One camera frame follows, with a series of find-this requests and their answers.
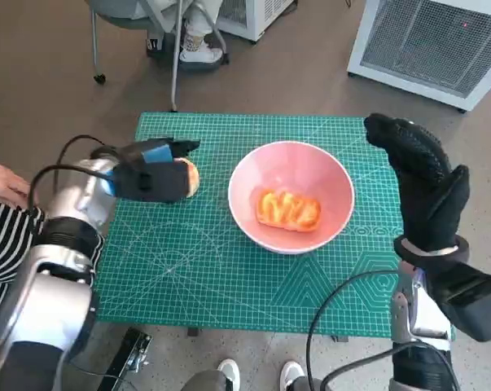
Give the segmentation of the person's hand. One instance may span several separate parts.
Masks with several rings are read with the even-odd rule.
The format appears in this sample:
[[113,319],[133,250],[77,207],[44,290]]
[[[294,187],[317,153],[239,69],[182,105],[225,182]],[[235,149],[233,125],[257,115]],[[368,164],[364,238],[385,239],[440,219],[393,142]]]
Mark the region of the person's hand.
[[30,185],[23,178],[0,165],[0,204],[26,209],[29,190]]

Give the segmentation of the left robot hand blue tape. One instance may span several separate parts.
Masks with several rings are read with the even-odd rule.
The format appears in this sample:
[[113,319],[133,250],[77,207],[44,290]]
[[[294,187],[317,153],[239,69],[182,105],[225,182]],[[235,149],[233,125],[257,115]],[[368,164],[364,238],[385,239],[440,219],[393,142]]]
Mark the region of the left robot hand blue tape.
[[176,158],[188,157],[199,145],[199,140],[149,138],[119,148],[117,159],[133,165],[172,162]]

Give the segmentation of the right robot hand black glove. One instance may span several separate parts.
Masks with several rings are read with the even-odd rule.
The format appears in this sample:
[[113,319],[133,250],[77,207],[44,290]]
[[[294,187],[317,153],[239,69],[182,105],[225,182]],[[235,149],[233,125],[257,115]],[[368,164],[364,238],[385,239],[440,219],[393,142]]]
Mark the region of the right robot hand black glove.
[[453,168],[441,141],[421,125],[372,113],[364,126],[368,143],[386,151],[397,177],[404,238],[427,253],[458,246],[469,168]]

